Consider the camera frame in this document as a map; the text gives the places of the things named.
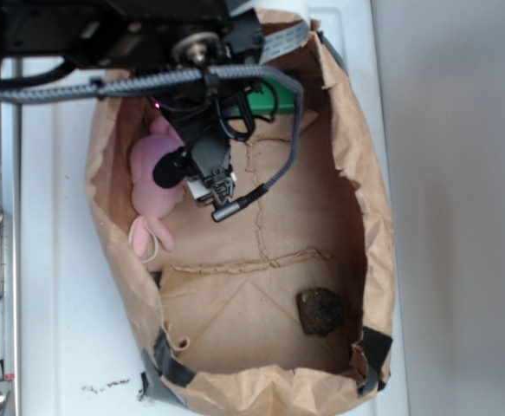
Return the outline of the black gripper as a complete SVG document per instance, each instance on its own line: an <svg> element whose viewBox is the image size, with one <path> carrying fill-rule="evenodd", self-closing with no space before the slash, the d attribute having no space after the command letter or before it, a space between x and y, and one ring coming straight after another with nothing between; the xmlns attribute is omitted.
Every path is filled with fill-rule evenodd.
<svg viewBox="0 0 505 416"><path fill-rule="evenodd" d="M112 1L119 37L107 50L113 68L130 75L110 81L106 97L146 97L183 141L203 137L245 141L256 117L245 91L260 78L240 70L256 65L264 47L252 9L233 16L227 1Z"/></svg>

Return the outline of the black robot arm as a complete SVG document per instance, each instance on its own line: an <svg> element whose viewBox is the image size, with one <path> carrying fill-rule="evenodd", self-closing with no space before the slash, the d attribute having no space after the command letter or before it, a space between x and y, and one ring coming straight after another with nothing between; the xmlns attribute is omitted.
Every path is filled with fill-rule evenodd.
<svg viewBox="0 0 505 416"><path fill-rule="evenodd" d="M0 1L0 101L148 97L245 141L264 43L256 13L228 1Z"/></svg>

